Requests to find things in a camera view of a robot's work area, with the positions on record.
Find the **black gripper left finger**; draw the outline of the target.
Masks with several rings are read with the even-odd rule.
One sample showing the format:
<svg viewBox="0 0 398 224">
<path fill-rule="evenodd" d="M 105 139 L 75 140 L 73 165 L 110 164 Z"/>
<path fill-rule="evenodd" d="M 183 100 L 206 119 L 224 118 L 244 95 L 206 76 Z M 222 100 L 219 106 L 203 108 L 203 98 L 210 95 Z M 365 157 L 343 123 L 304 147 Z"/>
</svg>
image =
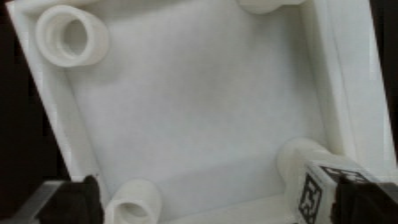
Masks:
<svg viewBox="0 0 398 224">
<path fill-rule="evenodd" d="M 93 176 L 82 181 L 46 181 L 13 216 L 11 224 L 103 224 L 100 184 Z"/>
</svg>

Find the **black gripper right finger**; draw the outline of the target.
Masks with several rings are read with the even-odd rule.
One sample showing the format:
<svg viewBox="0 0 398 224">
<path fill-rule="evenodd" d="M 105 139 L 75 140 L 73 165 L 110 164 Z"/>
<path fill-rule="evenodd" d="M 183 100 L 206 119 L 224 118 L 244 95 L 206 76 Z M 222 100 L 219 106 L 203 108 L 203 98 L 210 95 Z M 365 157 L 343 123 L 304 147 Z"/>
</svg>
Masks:
<svg viewBox="0 0 398 224">
<path fill-rule="evenodd" d="M 398 224 L 398 185 L 340 179 L 333 224 Z"/>
</svg>

